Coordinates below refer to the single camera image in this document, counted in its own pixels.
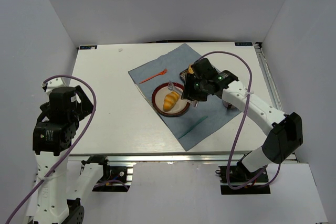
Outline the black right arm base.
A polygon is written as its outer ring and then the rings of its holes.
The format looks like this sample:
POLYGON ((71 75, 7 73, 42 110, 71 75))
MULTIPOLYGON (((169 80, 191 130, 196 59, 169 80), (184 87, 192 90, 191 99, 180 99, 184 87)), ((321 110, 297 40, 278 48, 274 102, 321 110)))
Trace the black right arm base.
POLYGON ((233 190, 228 186, 226 178, 227 166, 219 166, 215 171, 216 175, 220 180, 220 192, 222 195, 269 195, 271 194, 269 183, 269 177, 267 172, 264 170, 260 176, 252 180, 262 169, 260 168, 256 172, 245 174, 237 166, 231 166, 229 168, 229 180, 233 187, 241 186, 242 184, 251 180, 249 184, 242 187, 241 189, 233 190))

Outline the striped bread roll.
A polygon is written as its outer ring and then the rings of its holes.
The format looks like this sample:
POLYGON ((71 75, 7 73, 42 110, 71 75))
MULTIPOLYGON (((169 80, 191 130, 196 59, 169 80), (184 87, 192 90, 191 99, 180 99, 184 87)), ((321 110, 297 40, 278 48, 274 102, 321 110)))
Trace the striped bread roll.
POLYGON ((170 111, 176 105, 179 98, 180 95, 175 91, 172 91, 169 94, 167 94, 163 101, 163 111, 164 112, 170 111))

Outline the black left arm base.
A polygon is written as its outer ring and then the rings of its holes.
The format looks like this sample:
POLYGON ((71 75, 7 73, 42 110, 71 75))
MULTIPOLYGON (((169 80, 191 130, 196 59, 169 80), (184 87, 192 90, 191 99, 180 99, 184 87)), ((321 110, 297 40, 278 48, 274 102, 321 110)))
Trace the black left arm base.
POLYGON ((128 168, 126 166, 111 166, 108 158, 103 155, 89 156, 87 160, 81 161, 81 173, 85 165, 98 164, 101 166, 103 175, 97 181, 93 192, 127 192, 130 185, 127 185, 128 168))

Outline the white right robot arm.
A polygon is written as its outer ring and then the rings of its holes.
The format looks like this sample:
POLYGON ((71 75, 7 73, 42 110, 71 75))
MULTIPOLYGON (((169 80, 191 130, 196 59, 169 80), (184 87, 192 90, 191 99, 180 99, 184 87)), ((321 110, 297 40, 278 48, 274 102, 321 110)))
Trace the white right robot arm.
POLYGON ((281 164, 303 144, 302 119, 286 114, 248 91, 238 77, 228 70, 218 72, 208 59, 190 65, 186 71, 183 100, 203 102, 215 95, 253 120, 266 135, 263 145, 238 162, 246 173, 254 173, 270 164, 281 164))

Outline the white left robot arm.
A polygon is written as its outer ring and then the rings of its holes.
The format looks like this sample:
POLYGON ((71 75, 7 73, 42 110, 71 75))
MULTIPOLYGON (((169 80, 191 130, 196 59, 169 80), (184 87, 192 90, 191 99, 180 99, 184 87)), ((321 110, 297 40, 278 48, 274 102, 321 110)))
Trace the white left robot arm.
POLYGON ((69 154, 83 137, 82 133, 76 136, 76 131, 81 120, 93 119, 96 101, 91 101, 81 86, 67 86, 64 79, 58 75, 42 84, 49 100, 40 106, 33 131, 37 203, 30 223, 82 223, 83 205, 107 173, 107 158, 90 156, 81 162, 84 169, 74 185, 67 188, 69 154))

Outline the metal tongs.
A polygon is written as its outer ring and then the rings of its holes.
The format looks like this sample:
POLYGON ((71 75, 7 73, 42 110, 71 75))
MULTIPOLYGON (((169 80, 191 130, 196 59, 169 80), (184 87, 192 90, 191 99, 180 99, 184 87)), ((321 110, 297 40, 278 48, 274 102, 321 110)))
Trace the metal tongs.
MULTIPOLYGON (((182 93, 183 91, 179 90, 172 81, 169 81, 168 82, 168 86, 167 88, 170 90, 170 91, 174 91, 176 92, 179 96, 180 96, 180 99, 182 100, 182 93)), ((189 103, 192 107, 194 108, 197 108, 198 107, 198 101, 191 101, 191 100, 188 100, 188 99, 185 99, 185 101, 187 103, 189 103)))

